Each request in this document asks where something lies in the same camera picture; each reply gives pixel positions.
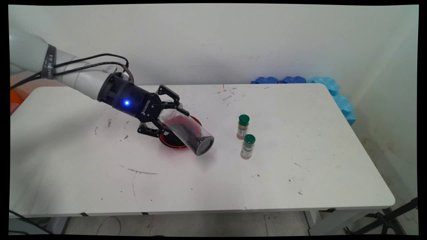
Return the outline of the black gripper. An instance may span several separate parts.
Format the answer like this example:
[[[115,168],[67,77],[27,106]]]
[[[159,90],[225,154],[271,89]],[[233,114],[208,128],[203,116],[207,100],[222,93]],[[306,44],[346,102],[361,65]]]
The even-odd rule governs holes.
[[[167,95],[173,102],[162,102],[159,96]],[[167,127],[159,120],[159,115],[163,109],[175,109],[185,116],[190,116],[189,112],[183,109],[180,104],[180,97],[177,93],[160,84],[158,90],[148,92],[130,81],[123,78],[123,74],[111,73],[97,96],[99,102],[110,105],[112,108],[121,111],[140,121],[137,132],[159,138],[167,132]],[[147,126],[152,123],[156,129]]]

